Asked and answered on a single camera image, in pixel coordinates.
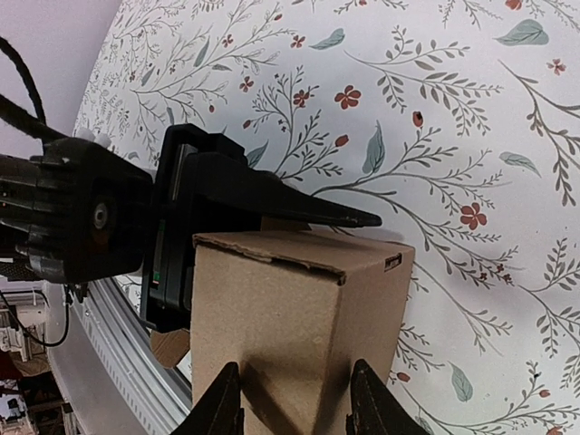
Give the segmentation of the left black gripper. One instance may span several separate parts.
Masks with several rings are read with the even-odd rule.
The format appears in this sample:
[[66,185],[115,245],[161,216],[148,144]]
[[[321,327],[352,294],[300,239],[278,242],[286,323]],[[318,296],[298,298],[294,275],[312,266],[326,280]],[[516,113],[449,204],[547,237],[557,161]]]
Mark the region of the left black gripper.
[[84,285],[151,266],[157,207],[184,148],[247,163],[240,145],[192,124],[167,129],[159,181],[83,139],[57,140],[30,159],[2,156],[1,256],[17,266],[3,275]]

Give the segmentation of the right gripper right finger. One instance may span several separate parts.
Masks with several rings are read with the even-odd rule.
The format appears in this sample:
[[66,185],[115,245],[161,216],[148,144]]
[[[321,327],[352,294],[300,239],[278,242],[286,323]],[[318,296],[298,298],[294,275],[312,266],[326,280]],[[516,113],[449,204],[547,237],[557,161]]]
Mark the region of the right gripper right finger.
[[364,359],[354,363],[350,380],[352,412],[345,431],[351,435],[427,435]]

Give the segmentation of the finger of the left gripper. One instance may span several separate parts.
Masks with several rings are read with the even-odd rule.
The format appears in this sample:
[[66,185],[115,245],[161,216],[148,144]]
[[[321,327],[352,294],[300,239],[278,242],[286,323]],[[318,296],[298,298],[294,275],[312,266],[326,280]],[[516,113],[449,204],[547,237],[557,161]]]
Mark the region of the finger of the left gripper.
[[306,195],[221,153],[194,154],[189,160],[198,233],[255,231],[263,217],[352,228],[382,224],[373,213]]

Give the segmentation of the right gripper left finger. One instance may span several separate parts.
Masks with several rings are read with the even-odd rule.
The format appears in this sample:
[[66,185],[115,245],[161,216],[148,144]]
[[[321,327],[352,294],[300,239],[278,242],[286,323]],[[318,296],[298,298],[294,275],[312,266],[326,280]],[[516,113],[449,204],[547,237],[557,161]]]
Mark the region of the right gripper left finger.
[[244,423],[239,366],[228,362],[170,435],[242,435]]

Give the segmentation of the brown cardboard box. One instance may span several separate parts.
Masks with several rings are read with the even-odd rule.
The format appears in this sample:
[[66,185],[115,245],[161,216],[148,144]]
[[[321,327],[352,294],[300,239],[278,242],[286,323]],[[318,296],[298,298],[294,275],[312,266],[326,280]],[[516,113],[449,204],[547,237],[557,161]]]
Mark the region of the brown cardboard box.
[[389,377],[414,249],[272,224],[192,245],[192,409],[235,362],[243,434],[347,434],[354,363]]

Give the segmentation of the floral patterned table mat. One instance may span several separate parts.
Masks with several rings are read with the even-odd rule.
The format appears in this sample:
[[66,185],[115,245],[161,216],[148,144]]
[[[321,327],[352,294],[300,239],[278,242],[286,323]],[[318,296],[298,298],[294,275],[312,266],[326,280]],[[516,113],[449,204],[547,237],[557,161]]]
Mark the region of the floral patterned table mat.
[[391,370],[431,434],[579,431],[576,1],[123,1],[76,126],[193,122],[416,250]]

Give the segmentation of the aluminium front rail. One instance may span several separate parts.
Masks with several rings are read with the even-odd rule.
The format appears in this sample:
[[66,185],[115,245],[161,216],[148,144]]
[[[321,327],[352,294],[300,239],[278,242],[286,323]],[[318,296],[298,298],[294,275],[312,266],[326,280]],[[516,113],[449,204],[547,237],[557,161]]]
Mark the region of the aluminium front rail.
[[190,384],[166,370],[150,336],[111,279],[93,282],[82,302],[64,306],[61,285],[46,283],[46,337],[53,376],[85,434],[169,434],[189,414]]

